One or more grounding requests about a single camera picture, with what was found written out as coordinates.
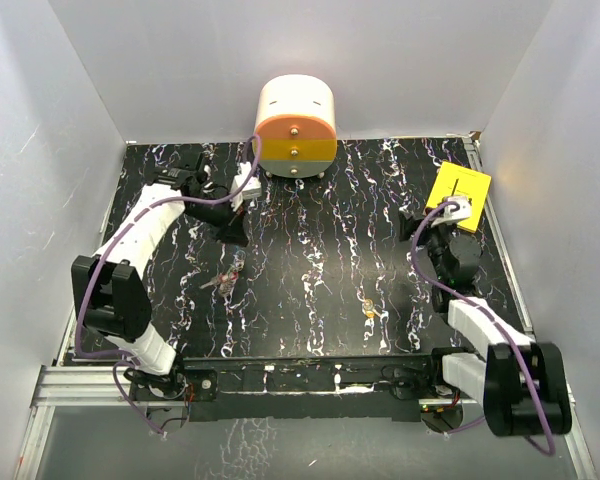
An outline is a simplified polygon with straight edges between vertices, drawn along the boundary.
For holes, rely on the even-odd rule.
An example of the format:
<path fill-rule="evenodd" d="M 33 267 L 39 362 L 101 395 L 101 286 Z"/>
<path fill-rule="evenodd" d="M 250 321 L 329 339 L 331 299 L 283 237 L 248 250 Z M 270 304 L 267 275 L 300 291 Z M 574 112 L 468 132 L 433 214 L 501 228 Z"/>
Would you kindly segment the yellow tagged key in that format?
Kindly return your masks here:
<path fill-rule="evenodd" d="M 362 311 L 367 318 L 373 319 L 379 316 L 379 313 L 375 309 L 375 304 L 371 299 L 365 299 L 362 304 Z"/>

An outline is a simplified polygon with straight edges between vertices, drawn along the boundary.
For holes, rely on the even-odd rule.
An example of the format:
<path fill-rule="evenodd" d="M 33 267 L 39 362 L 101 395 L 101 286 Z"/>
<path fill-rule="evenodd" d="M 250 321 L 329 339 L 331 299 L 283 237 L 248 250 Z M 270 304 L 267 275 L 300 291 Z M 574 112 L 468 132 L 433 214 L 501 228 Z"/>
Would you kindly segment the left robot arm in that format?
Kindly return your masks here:
<path fill-rule="evenodd" d="M 174 348 L 152 323 L 143 284 L 147 263 L 183 215 L 207 224 L 220 243 L 247 246 L 244 203 L 261 193 L 257 166 L 256 161 L 241 161 L 228 187 L 212 180 L 205 156 L 171 168 L 155 167 L 116 233 L 71 266 L 77 328 L 103 335 L 131 366 L 153 375 L 152 387 L 166 399 L 184 392 L 187 376 L 174 366 Z"/>

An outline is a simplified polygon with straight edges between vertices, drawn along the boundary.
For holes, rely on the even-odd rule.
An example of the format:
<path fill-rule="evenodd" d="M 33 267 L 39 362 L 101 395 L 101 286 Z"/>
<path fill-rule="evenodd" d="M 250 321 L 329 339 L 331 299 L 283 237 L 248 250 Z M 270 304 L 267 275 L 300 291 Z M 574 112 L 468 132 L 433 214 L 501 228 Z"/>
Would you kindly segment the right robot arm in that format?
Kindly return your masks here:
<path fill-rule="evenodd" d="M 566 435 L 572 413 L 561 351 L 517 331 L 479 297 L 482 248 L 457 228 L 470 215 L 461 197 L 446 198 L 424 217 L 399 210 L 400 240 L 424 247 L 434 268 L 428 281 L 434 310 L 473 348 L 440 355 L 426 371 L 427 388 L 440 397 L 456 389 L 467 394 L 498 437 Z"/>

